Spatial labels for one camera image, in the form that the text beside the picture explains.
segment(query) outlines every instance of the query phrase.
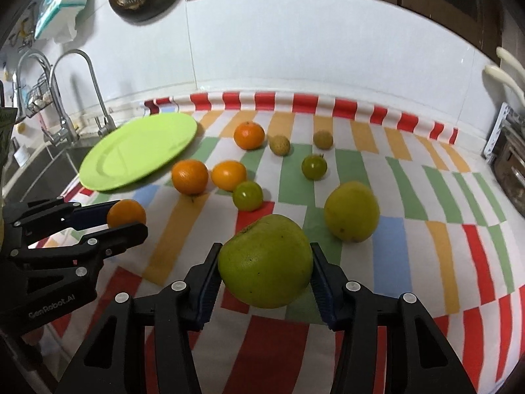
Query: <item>large green fruit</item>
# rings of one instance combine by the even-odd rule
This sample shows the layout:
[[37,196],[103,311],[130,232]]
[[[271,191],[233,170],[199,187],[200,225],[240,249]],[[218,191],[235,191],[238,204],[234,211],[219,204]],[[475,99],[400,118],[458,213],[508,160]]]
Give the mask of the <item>large green fruit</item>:
[[300,226],[282,215],[264,216],[220,250],[219,272],[245,304],[278,308],[290,304],[310,282],[313,256]]
[[377,228],[379,214],[374,193],[361,182],[341,184],[325,202],[326,226],[343,241],[364,242]]

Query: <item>red and white tablecloth border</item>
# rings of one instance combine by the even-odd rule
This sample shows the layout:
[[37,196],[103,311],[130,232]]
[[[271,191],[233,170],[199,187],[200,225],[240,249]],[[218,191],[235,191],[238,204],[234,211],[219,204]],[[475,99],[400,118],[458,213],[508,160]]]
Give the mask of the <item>red and white tablecloth border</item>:
[[454,144],[458,128],[367,102],[316,94],[292,92],[199,92],[181,97],[155,98],[144,101],[150,115],[163,108],[176,111],[257,110],[283,111],[341,117],[364,123],[379,124],[415,133],[428,139]]

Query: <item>tissue package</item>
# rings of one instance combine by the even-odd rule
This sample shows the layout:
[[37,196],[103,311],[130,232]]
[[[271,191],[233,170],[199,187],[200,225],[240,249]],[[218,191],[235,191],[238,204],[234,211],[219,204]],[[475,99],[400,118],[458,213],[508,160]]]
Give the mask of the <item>tissue package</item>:
[[53,38],[58,44],[72,41],[77,35],[75,18],[87,0],[43,0],[35,29],[36,39]]

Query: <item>white utensil handle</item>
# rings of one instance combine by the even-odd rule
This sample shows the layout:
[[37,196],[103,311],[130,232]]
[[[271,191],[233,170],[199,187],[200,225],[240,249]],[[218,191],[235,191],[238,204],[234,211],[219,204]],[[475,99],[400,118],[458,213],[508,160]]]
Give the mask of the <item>white utensil handle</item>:
[[519,75],[522,76],[523,81],[525,81],[525,68],[522,64],[516,59],[513,55],[510,54],[507,50],[505,50],[503,47],[498,47],[495,50],[495,53],[498,55],[498,57],[508,63],[511,67],[513,67],[516,71],[518,71]]
[[502,84],[506,84],[508,87],[513,89],[514,93],[518,96],[521,104],[525,106],[525,96],[523,94],[523,90],[518,86],[518,83],[514,81],[514,79],[508,75],[504,70],[501,68],[495,67],[494,65],[485,65],[485,72],[488,76],[491,76],[496,81],[499,81]]

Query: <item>green tomato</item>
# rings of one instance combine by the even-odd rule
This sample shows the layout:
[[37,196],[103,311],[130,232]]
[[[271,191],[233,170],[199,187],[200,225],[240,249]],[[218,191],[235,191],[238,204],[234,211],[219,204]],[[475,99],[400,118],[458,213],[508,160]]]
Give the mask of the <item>green tomato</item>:
[[263,205],[263,189],[254,181],[241,182],[233,191],[233,204],[242,211],[254,211]]
[[328,165],[326,164],[326,160],[322,155],[316,154],[306,157],[303,160],[303,164],[301,165],[303,175],[311,181],[318,181],[321,179],[323,176],[325,176],[327,169]]

